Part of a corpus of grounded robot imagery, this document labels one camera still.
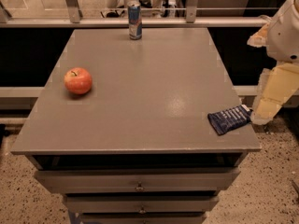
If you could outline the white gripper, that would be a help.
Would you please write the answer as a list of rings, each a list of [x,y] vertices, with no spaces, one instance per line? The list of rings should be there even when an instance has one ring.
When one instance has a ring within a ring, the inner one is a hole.
[[[299,0],[286,0],[273,16],[247,41],[255,48],[266,47],[267,55],[280,62],[264,69],[259,77],[251,122],[265,125],[299,90]]]

